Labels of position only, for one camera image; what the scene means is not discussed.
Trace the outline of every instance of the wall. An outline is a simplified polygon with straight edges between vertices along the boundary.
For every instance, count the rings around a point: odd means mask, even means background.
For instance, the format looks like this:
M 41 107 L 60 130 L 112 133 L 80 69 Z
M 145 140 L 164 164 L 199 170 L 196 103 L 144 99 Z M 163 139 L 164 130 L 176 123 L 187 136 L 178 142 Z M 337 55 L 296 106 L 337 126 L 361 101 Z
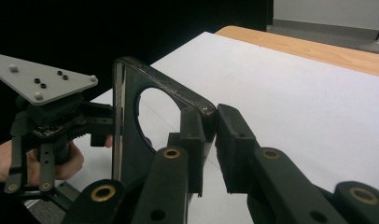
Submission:
M 379 0 L 274 0 L 274 19 L 379 30 Z

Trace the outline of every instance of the metal plate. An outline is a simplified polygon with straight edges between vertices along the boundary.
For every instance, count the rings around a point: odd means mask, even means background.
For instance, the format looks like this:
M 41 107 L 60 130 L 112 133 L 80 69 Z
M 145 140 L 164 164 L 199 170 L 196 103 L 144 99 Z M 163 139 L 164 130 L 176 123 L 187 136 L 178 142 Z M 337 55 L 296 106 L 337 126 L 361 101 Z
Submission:
M 0 80 L 33 105 L 50 103 L 84 91 L 98 83 L 96 76 L 87 76 L 1 54 Z

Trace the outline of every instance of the black backdrop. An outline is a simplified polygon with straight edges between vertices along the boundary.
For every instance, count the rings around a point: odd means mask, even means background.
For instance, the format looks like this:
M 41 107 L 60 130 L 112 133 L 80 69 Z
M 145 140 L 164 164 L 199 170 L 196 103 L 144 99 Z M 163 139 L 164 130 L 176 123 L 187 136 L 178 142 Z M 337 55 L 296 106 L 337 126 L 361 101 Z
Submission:
M 87 75 L 111 88 L 112 63 L 134 56 L 154 63 L 202 32 L 226 25 L 266 30 L 266 0 L 0 1 L 0 54 Z M 18 112 L 16 93 L 0 81 L 0 141 Z

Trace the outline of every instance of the floor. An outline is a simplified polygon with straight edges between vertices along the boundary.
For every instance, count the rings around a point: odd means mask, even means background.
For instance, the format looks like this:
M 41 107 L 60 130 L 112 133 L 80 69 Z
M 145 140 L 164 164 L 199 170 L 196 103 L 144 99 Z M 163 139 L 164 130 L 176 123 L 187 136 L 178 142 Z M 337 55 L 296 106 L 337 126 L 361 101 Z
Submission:
M 379 54 L 379 43 L 375 41 L 377 31 L 373 30 L 274 21 L 274 25 L 269 26 L 267 32 Z M 56 205 L 43 201 L 33 204 L 30 210 L 41 223 L 61 223 L 64 216 L 64 212 Z

